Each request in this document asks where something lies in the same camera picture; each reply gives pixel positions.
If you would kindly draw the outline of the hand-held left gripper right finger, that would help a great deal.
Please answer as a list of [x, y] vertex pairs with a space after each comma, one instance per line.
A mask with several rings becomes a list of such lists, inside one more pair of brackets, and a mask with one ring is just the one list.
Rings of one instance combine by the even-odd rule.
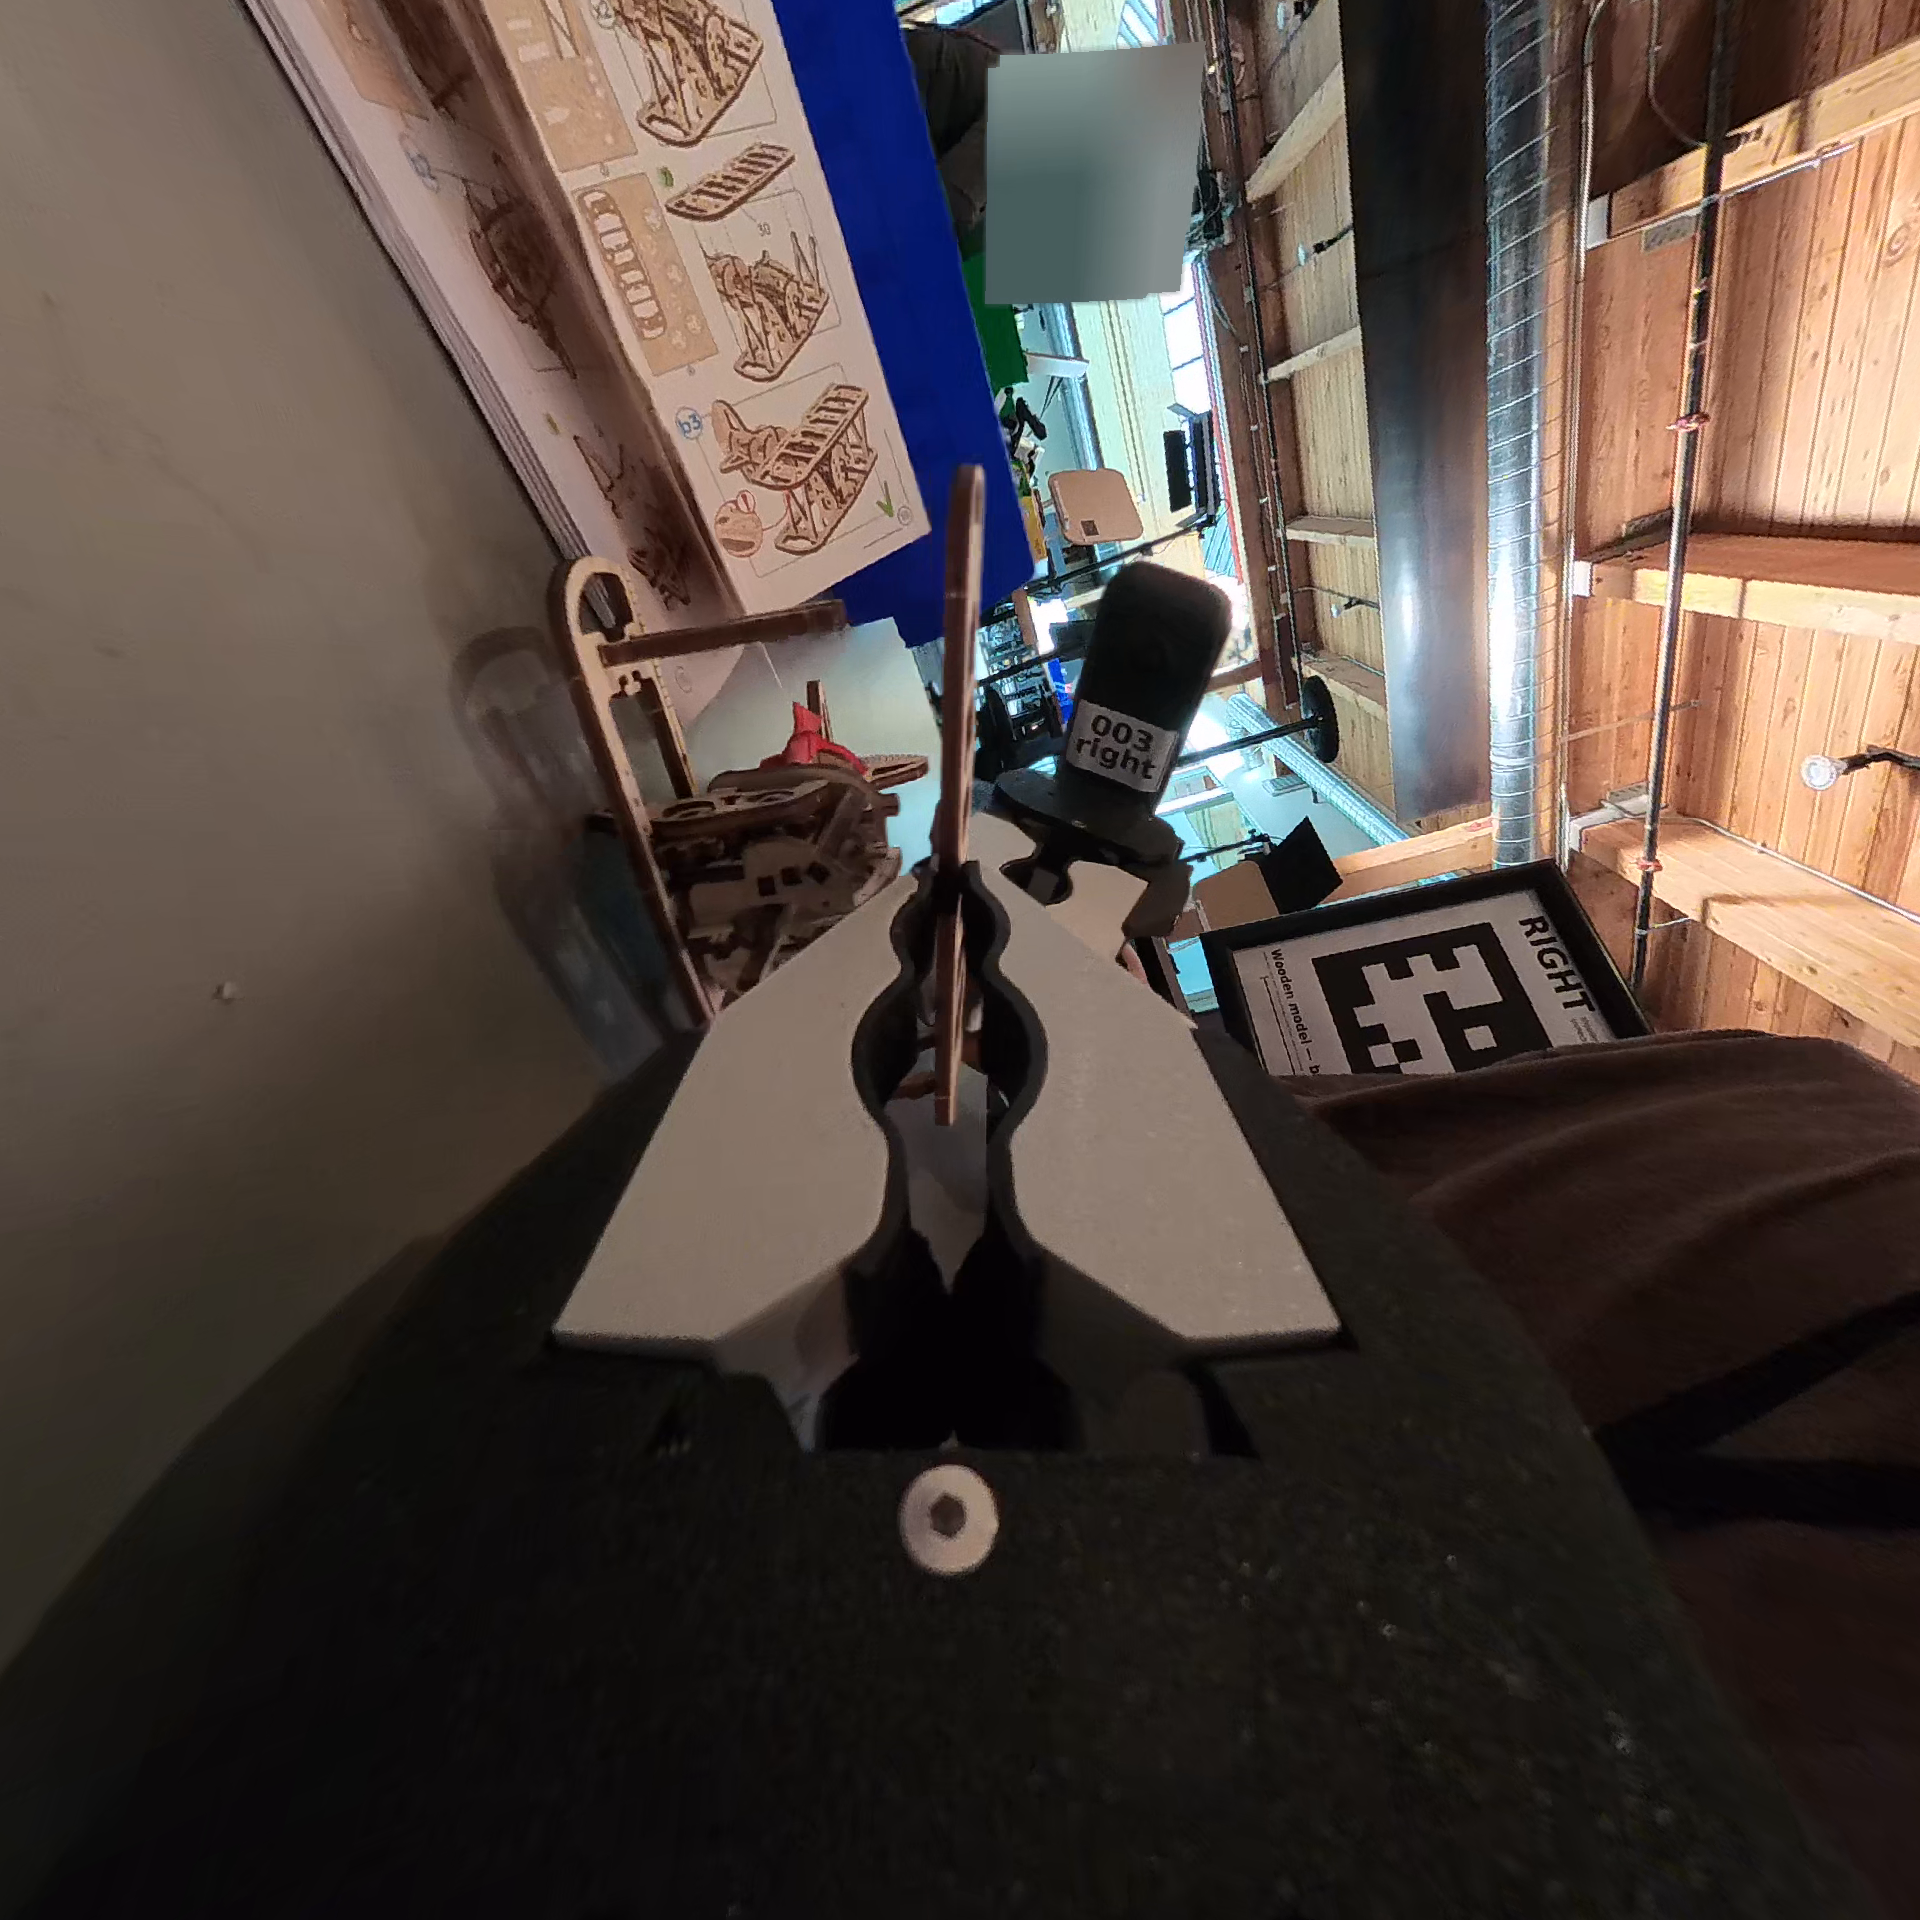
[[1221, 1368], [1343, 1323], [1199, 1030], [1007, 877], [964, 910], [986, 1077], [960, 1441], [1249, 1448]]

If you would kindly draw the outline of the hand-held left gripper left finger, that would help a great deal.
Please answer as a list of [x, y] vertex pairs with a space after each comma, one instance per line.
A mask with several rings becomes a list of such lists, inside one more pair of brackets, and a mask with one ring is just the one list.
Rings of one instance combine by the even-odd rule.
[[696, 1046], [554, 1321], [567, 1350], [771, 1387], [801, 1443], [941, 1294], [890, 1088], [914, 1067], [913, 877], [831, 926]]

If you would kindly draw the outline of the wooden slotted wing piece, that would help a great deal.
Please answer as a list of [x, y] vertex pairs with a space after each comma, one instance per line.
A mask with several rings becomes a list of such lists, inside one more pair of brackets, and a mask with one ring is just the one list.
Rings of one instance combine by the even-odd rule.
[[974, 810], [974, 637], [986, 564], [986, 473], [956, 473], [947, 511], [947, 601], [941, 681], [941, 806], [924, 868], [924, 926], [931, 941], [931, 1111], [934, 1127], [959, 1118], [966, 1046], [970, 958], [964, 891], [971, 864]]

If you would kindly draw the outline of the wooden airplane model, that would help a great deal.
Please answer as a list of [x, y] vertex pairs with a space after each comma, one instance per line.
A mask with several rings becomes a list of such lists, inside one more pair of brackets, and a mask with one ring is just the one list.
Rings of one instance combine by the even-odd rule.
[[857, 754], [831, 733], [820, 683], [793, 710], [780, 751], [699, 781], [666, 668], [751, 644], [831, 637], [841, 601], [649, 631], [639, 573], [603, 557], [553, 576], [547, 614], [569, 704], [613, 804], [669, 978], [696, 1024], [823, 938], [901, 877], [890, 840], [897, 790], [926, 754]]

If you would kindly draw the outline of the grey desk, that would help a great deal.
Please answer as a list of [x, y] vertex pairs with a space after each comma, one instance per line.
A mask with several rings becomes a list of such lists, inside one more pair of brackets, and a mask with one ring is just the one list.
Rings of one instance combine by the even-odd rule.
[[6, 1660], [594, 1094], [457, 690], [553, 568], [241, 7], [6, 4]]

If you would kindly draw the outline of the cardboard box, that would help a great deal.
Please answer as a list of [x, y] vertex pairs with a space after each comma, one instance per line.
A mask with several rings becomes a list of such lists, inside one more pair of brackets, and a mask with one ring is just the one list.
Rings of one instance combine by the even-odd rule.
[[1340, 886], [1343, 876], [1326, 840], [1311, 821], [1301, 821], [1283, 840], [1199, 881], [1190, 907], [1203, 931], [1217, 931], [1311, 911]]

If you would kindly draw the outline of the tan square box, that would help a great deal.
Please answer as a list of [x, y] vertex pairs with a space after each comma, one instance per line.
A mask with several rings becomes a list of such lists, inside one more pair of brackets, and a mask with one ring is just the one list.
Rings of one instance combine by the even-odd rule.
[[1127, 547], [1144, 538], [1141, 504], [1124, 468], [1056, 468], [1047, 494], [1069, 547]]

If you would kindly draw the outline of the black round stand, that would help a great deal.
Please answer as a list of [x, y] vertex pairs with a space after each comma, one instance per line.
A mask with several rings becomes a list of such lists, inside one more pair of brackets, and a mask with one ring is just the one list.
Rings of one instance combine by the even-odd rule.
[[1337, 710], [1331, 700], [1331, 687], [1326, 678], [1307, 676], [1301, 681], [1301, 700], [1297, 700], [1297, 717], [1286, 724], [1270, 724], [1246, 734], [1230, 734], [1223, 741], [1211, 744], [1191, 744], [1190, 751], [1183, 751], [1176, 761], [1176, 768], [1183, 771], [1186, 766], [1207, 763], [1221, 754], [1246, 754], [1251, 748], [1280, 744], [1290, 737], [1303, 737], [1307, 751], [1319, 763], [1334, 763], [1340, 754], [1340, 727], [1337, 727]]

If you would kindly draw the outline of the black framed marker sign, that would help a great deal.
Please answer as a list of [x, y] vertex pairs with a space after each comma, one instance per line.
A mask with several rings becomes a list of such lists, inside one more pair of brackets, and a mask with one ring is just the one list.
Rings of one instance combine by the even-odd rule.
[[1554, 864], [1207, 931], [1203, 956], [1230, 1036], [1283, 1081], [1464, 1074], [1649, 1036]]

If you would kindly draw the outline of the blue plastic bin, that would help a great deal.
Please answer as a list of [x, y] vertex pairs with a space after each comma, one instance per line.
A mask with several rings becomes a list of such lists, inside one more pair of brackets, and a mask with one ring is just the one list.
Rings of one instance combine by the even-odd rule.
[[854, 624], [901, 644], [944, 631], [947, 508], [960, 467], [986, 468], [986, 607], [1027, 586], [1036, 557], [1019, 506], [914, 66], [893, 4], [771, 4], [823, 163], [830, 203], [926, 506], [924, 538], [841, 583]]

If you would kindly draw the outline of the person's brown clothing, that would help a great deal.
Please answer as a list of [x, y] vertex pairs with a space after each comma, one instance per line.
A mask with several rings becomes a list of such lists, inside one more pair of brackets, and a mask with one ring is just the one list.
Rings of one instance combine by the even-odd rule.
[[1491, 1283], [1703, 1660], [1917, 1916], [1917, 1083], [1699, 1031], [1290, 1093]]

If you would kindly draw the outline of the instruction booklet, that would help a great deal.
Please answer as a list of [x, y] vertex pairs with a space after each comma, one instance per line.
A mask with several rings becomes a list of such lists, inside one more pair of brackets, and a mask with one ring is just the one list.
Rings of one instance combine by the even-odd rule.
[[247, 4], [563, 554], [669, 626], [926, 538], [770, 4]]

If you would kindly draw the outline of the black rectangular duct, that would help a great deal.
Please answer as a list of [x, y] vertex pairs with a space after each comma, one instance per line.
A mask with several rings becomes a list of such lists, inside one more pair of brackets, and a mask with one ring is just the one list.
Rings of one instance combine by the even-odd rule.
[[1400, 821], [1491, 796], [1484, 7], [1343, 4], [1349, 187]]

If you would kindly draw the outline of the silver ventilation duct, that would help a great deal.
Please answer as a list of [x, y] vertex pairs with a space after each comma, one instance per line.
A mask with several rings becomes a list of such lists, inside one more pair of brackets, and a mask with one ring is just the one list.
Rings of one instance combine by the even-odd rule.
[[1551, 853], [1550, 588], [1551, 10], [1487, 7], [1487, 656], [1491, 864]]

